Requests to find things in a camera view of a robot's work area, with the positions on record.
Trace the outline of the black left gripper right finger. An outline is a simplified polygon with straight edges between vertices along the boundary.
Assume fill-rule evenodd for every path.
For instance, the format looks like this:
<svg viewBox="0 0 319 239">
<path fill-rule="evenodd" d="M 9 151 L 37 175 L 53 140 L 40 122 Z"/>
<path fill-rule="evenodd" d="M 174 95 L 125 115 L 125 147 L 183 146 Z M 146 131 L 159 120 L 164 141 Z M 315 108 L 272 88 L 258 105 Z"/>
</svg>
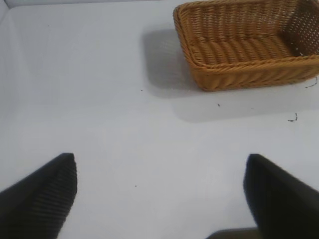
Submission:
<svg viewBox="0 0 319 239">
<path fill-rule="evenodd" d="M 249 155 L 244 193 L 264 239 L 317 239 L 319 193 L 259 154 Z"/>
</svg>

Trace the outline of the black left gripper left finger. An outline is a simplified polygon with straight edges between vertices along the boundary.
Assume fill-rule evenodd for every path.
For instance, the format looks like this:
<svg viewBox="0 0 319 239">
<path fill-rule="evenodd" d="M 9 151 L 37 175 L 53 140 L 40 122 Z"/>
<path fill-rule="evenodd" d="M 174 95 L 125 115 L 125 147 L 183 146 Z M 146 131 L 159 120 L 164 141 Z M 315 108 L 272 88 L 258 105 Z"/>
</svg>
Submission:
<svg viewBox="0 0 319 239">
<path fill-rule="evenodd" d="M 75 156 L 62 153 L 0 193 L 2 239 L 56 239 L 77 193 Z"/>
</svg>

